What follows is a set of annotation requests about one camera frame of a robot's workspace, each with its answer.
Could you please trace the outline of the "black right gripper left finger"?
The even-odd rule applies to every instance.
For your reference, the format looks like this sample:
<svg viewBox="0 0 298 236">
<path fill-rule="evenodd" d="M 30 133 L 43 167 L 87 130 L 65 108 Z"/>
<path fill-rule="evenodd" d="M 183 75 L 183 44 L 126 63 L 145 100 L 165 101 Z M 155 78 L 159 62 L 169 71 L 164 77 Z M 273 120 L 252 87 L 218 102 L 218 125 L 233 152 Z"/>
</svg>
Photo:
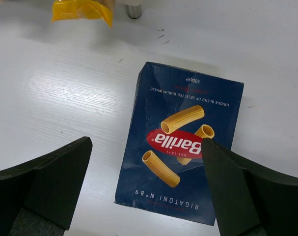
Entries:
<svg viewBox="0 0 298 236">
<path fill-rule="evenodd" d="M 62 236 L 70 229 L 92 152 L 81 137 L 0 171 L 0 236 Z"/>
</svg>

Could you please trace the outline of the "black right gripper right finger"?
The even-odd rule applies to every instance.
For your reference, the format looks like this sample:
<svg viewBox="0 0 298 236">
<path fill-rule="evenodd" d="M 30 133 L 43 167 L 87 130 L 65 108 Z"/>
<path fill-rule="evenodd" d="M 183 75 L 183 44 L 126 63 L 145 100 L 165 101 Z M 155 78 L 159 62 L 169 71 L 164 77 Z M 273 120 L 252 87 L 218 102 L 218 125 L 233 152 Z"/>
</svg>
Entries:
<svg viewBox="0 0 298 236">
<path fill-rule="evenodd" d="M 298 178 L 205 138 L 202 158 L 222 236 L 298 236 Z"/>
</svg>

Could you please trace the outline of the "blue Barilla rigatoni box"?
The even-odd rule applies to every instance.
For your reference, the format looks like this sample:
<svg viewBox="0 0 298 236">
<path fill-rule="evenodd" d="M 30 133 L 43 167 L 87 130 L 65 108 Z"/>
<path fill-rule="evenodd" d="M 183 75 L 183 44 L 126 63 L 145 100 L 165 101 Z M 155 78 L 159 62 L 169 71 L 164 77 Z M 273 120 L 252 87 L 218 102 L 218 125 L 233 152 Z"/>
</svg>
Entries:
<svg viewBox="0 0 298 236">
<path fill-rule="evenodd" d="M 241 82 L 145 63 L 115 203 L 213 225 L 202 141 L 231 148 L 243 90 Z"/>
</svg>

